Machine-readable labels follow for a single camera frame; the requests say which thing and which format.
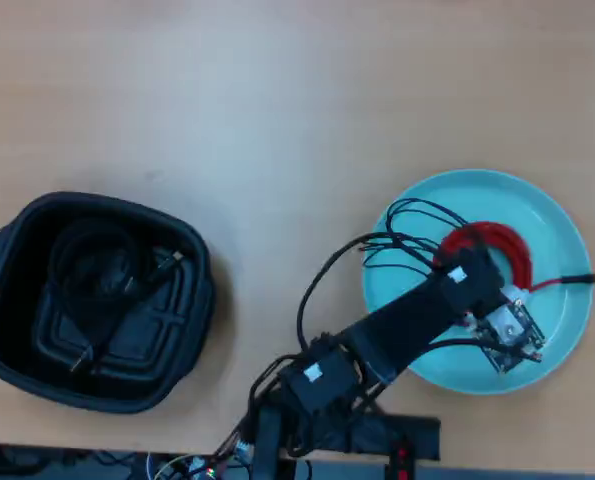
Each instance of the light blue plate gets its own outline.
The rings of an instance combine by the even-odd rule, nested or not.
[[[406,190],[399,198],[419,197],[454,210],[467,221],[488,220],[512,227],[528,244],[535,283],[590,272],[584,241],[566,212],[543,191],[530,183],[491,170],[456,170],[430,177]],[[384,231],[384,217],[375,231]],[[394,229],[441,241],[451,227],[423,215],[396,217]],[[493,252],[506,279],[510,268],[505,258]],[[416,261],[398,250],[386,250],[372,263]],[[402,268],[364,270],[364,298],[374,311],[423,280]],[[527,308],[547,338],[540,364],[522,362],[505,375],[498,374],[476,347],[447,347],[430,352],[411,366],[417,375],[435,385],[458,392],[489,395],[507,393],[534,383],[555,370],[570,355],[586,328],[592,304],[592,287],[556,285],[531,295]],[[440,339],[469,335],[453,327]]]

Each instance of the electronic component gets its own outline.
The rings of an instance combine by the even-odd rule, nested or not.
[[[506,285],[502,293],[508,300],[494,312],[477,319],[473,334],[483,341],[498,342],[535,359],[541,358],[539,350],[546,337],[526,308],[528,292],[514,285]],[[506,373],[521,363],[523,358],[482,347],[488,360],[499,373]]]

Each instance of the robotic arm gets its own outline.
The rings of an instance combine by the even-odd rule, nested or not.
[[[313,449],[353,451],[354,440],[361,443],[371,435],[380,435],[382,441],[373,443],[370,453],[390,455],[393,472],[400,464],[412,472],[414,457],[438,459],[437,420],[383,413],[371,418],[366,412],[410,363],[435,348],[477,345],[538,360],[496,342],[432,343],[467,312],[483,318],[504,307],[508,299],[502,286],[503,279],[486,249],[462,249],[414,289],[339,334],[322,335],[302,354],[290,358],[292,362],[249,409],[244,438],[256,444],[253,478],[277,478],[280,447],[292,457]],[[254,433],[250,422],[257,424]]]

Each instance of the white label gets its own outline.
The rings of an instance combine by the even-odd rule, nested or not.
[[[306,375],[308,377],[308,380],[310,381],[310,383],[313,383],[315,380],[317,380],[319,377],[321,377],[323,375],[323,373],[321,372],[321,368],[319,368],[319,364],[314,363],[313,365],[308,367],[306,370],[304,370],[304,375]]]
[[[457,267],[454,270],[450,271],[448,273],[448,276],[452,278],[455,281],[455,283],[460,283],[466,280],[466,278],[468,278],[468,275],[466,275],[466,272],[464,272],[464,270],[461,267]]]

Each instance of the red component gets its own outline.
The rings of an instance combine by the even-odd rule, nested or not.
[[[408,451],[404,448],[400,448],[397,455],[399,456],[400,463],[403,464],[408,457]],[[399,470],[397,472],[397,480],[408,480],[408,471]]]
[[[466,227],[453,230],[442,240],[440,249],[448,254],[454,254],[461,248],[473,246],[475,242],[473,237],[475,236],[479,237],[489,247],[498,249],[506,256],[513,271],[513,284],[521,289],[535,292],[549,285],[559,283],[595,283],[595,273],[587,273],[553,278],[533,285],[533,265],[530,260],[528,245],[517,232],[501,223],[474,222]]]
[[[526,242],[512,228],[494,222],[474,222],[465,228],[453,230],[444,238],[440,248],[453,254],[474,243],[472,228],[489,247],[500,250],[508,259],[513,271],[513,284],[521,289],[529,289],[533,283],[533,264]]]

